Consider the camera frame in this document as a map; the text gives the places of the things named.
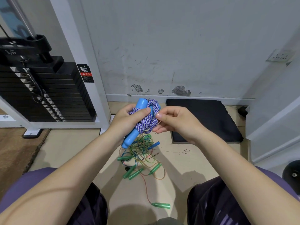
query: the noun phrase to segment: electrical outlet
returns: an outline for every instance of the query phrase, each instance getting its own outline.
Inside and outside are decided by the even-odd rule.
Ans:
[[[275,61],[275,62],[287,62],[292,56],[294,56],[295,52],[292,50],[274,50],[267,61]]]

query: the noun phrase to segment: blue jump rope handle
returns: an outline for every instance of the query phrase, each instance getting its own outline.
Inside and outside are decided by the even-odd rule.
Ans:
[[[139,99],[139,101],[137,102],[137,105],[135,107],[136,108],[140,108],[140,109],[145,109],[147,107],[147,104],[148,104],[148,100],[147,99]],[[151,109],[152,115],[154,116],[153,106],[150,106],[150,109]],[[123,141],[123,144],[122,144],[122,148],[124,148],[124,149],[128,148],[133,143],[133,141],[137,138],[137,136],[139,134],[140,134],[139,131],[136,128],[134,128],[125,137],[125,140]]]

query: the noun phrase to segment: black mat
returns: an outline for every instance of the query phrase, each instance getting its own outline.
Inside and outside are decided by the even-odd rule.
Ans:
[[[242,134],[227,113],[225,106],[217,100],[168,99],[167,106],[184,106],[210,131],[227,143],[240,143]],[[187,141],[177,132],[171,132],[173,143]]]

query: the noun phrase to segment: knot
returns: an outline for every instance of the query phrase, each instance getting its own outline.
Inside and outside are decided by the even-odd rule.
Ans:
[[[141,120],[135,128],[139,131],[140,134],[142,133],[150,133],[152,129],[157,126],[158,120],[156,119],[155,115],[159,112],[159,107],[158,107],[158,102],[156,100],[149,100],[147,107],[153,106],[153,113],[154,116],[152,115],[152,112],[148,114],[146,117],[144,117],[143,120]],[[139,108],[134,107],[130,112],[128,112],[129,115],[134,114],[135,112],[139,111]]]

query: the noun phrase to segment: green jump rope handle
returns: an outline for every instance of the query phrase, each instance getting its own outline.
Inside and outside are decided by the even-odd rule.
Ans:
[[[117,161],[120,161],[120,160],[128,160],[128,159],[131,159],[132,157],[133,157],[132,155],[118,157],[118,158],[117,158]]]
[[[152,206],[154,207],[158,207],[158,208],[166,208],[166,209],[171,209],[171,205],[170,204],[166,204],[166,203],[151,203]]]
[[[153,174],[161,165],[162,165],[161,163],[157,164],[152,170],[150,170],[148,175]]]
[[[130,175],[128,177],[129,180],[133,179],[135,176],[137,176],[138,174],[140,174],[142,171],[144,170],[144,168],[139,169],[138,171],[134,172],[132,175]]]
[[[124,175],[123,175],[123,178],[125,179],[125,178],[128,178],[129,177],[129,175],[134,171],[134,169],[135,169],[135,167],[136,167],[137,165],[135,164],[134,166],[132,166]]]

